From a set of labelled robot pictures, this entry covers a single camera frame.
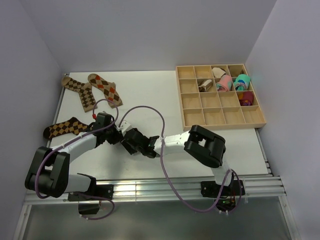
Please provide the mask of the tan orange argyle sock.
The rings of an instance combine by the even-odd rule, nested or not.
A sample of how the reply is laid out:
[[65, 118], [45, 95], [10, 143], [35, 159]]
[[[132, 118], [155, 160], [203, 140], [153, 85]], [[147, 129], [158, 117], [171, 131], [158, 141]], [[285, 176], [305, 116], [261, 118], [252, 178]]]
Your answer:
[[116, 90], [116, 84], [114, 82], [109, 82], [96, 73], [89, 74], [87, 80], [93, 87], [102, 91], [105, 98], [112, 101], [117, 107], [123, 105], [123, 101]]

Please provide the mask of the brown tan striped sock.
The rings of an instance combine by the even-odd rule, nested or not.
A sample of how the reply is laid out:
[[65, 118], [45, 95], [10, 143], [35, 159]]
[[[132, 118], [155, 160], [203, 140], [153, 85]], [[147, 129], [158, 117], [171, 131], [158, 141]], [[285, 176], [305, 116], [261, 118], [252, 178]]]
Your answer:
[[206, 79], [199, 83], [198, 90], [200, 93], [207, 92], [209, 88], [213, 86], [213, 80], [212, 79]]

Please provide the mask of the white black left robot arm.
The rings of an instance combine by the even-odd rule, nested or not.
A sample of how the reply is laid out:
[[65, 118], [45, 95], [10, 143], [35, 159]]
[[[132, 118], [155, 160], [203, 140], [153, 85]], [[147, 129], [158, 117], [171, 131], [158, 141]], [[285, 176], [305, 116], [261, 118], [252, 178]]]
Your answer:
[[88, 130], [53, 148], [39, 147], [26, 175], [24, 186], [35, 191], [39, 198], [58, 198], [64, 193], [80, 194], [86, 200], [99, 197], [100, 189], [93, 176], [70, 174], [70, 163], [82, 154], [97, 148], [105, 141], [114, 145], [123, 139], [112, 115], [100, 112]]

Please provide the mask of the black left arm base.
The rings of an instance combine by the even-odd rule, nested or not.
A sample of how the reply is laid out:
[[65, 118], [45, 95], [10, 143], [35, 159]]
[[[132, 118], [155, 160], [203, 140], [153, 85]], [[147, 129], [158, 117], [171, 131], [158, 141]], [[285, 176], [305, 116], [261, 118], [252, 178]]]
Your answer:
[[100, 210], [101, 201], [112, 200], [114, 193], [113, 184], [102, 184], [86, 192], [69, 193], [69, 202], [99, 201], [99, 203], [79, 203], [78, 212], [81, 215], [96, 215]]

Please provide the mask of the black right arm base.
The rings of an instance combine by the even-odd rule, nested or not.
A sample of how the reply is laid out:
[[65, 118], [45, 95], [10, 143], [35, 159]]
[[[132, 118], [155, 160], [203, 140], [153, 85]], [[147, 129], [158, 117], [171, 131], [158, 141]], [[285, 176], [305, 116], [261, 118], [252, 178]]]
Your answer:
[[[244, 196], [246, 194], [243, 181], [240, 183], [232, 180], [230, 185], [224, 186], [216, 208], [220, 211], [231, 211], [237, 206], [236, 197]], [[201, 195], [205, 198], [217, 198], [221, 186], [215, 181], [202, 181]]]

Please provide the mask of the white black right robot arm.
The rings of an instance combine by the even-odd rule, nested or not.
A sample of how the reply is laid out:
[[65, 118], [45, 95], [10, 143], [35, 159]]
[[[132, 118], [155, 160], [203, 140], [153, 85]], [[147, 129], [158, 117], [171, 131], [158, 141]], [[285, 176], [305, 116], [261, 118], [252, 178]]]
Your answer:
[[222, 136], [200, 125], [193, 125], [189, 131], [166, 137], [146, 137], [125, 122], [118, 130], [123, 135], [121, 144], [131, 155], [140, 153], [154, 159], [160, 155], [186, 152], [202, 165], [211, 168], [220, 194], [227, 195], [233, 190], [233, 174], [226, 176], [230, 168], [227, 161], [223, 160], [226, 140]]

